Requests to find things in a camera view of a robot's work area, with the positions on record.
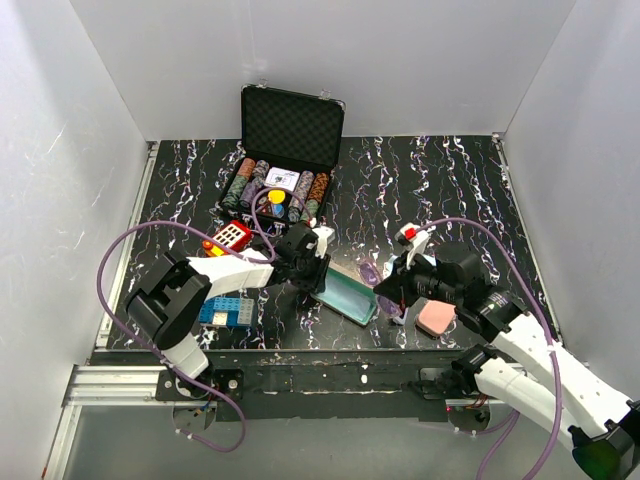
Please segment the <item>grey glasses case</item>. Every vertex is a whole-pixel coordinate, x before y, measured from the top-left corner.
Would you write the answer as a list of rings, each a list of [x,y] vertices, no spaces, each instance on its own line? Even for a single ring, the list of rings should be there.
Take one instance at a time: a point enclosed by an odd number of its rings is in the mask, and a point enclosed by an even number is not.
[[[324,291],[311,297],[361,327],[366,327],[378,310],[373,290],[334,264],[327,270]]]

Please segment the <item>light blue cleaning cloth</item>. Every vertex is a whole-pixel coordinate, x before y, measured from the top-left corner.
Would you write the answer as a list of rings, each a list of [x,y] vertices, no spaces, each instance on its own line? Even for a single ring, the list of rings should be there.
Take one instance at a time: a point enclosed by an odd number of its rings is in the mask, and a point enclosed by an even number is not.
[[[370,308],[370,300],[366,295],[341,281],[327,280],[325,291],[318,298],[345,316],[364,317]]]

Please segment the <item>white frame sunglasses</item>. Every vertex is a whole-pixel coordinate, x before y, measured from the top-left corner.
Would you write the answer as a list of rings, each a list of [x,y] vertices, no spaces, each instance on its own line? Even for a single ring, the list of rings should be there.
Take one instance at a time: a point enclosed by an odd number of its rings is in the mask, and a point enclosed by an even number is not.
[[[405,323],[406,323],[407,314],[408,314],[408,310],[407,309],[400,310],[399,314],[392,318],[392,321],[396,325],[404,326]]]

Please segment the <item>pink glasses case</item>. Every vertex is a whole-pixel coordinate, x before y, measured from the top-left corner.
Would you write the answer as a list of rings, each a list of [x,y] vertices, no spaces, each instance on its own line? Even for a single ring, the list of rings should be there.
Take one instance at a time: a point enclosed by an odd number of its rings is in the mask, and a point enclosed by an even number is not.
[[[455,307],[444,302],[429,300],[415,320],[416,326],[431,337],[443,335],[455,319]]]

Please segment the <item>purple translucent sunglasses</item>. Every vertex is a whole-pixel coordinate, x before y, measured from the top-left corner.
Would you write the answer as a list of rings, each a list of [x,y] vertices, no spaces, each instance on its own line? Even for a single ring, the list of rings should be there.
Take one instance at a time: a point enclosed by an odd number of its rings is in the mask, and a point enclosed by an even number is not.
[[[380,272],[377,270],[377,267],[371,262],[365,261],[361,263],[358,267],[358,270],[362,281],[370,287],[375,287],[382,281]],[[402,310],[391,300],[378,294],[375,294],[375,298],[378,306],[385,314],[392,318],[402,317]]]

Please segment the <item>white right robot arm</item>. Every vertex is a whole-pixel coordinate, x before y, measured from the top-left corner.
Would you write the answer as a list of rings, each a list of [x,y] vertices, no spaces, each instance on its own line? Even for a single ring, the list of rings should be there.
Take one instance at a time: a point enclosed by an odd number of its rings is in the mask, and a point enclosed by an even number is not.
[[[464,397],[498,399],[554,433],[592,479],[626,479],[639,465],[639,404],[599,379],[511,292],[492,283],[461,243],[435,259],[406,252],[374,291],[400,307],[425,298],[453,306],[483,343],[454,361],[447,379]]]

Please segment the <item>red yellow toy bus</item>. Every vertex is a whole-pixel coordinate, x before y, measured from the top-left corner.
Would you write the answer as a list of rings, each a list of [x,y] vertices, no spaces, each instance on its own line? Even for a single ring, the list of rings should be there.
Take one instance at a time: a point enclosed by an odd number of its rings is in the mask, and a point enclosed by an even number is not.
[[[202,248],[209,257],[227,255],[227,252],[221,249],[220,245],[234,252],[241,252],[249,244],[252,236],[251,230],[246,225],[232,220],[220,229],[211,240],[204,240]]]

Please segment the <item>aluminium front rail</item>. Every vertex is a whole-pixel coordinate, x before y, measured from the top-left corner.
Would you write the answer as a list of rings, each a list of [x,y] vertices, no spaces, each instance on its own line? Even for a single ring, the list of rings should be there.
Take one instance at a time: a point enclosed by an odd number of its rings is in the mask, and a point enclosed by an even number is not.
[[[180,400],[160,367],[72,377],[48,479],[519,479],[547,433],[498,401],[407,391],[246,392]]]

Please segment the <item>blue grey brick block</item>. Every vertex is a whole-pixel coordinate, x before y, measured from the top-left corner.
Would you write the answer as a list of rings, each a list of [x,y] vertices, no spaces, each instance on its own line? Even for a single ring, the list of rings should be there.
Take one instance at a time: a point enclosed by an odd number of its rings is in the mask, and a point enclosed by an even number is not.
[[[251,328],[257,321],[255,302],[250,298],[210,298],[202,305],[198,321],[214,328]]]

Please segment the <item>yellow dealer button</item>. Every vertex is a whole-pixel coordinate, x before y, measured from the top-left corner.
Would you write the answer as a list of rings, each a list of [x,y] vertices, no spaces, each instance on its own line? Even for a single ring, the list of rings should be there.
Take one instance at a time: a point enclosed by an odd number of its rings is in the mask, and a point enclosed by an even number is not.
[[[268,192],[267,197],[272,204],[279,205],[286,200],[286,193],[284,190],[272,189]]]

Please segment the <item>black poker chip case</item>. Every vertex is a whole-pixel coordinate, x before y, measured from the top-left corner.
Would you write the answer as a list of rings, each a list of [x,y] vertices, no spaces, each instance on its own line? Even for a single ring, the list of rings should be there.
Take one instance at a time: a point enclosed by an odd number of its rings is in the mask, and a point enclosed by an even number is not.
[[[321,217],[339,160],[345,113],[341,100],[247,84],[241,89],[242,158],[326,174],[316,210]]]

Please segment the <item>white card deck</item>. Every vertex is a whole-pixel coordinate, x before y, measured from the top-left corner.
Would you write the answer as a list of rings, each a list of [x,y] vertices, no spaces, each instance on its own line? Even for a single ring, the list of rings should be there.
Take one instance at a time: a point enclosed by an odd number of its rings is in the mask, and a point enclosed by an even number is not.
[[[280,188],[293,191],[297,186],[301,173],[279,167],[271,167],[265,177],[266,187]]]

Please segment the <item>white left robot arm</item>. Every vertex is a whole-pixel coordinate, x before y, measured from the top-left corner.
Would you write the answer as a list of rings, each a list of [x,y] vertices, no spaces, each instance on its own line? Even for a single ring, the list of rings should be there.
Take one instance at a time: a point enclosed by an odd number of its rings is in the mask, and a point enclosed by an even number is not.
[[[275,258],[249,248],[237,255],[187,257],[172,249],[159,257],[134,286],[125,311],[170,365],[180,373],[178,387],[193,400],[213,386],[210,362],[191,333],[204,303],[242,289],[290,283],[308,293],[325,289],[335,231],[299,222],[274,246]]]

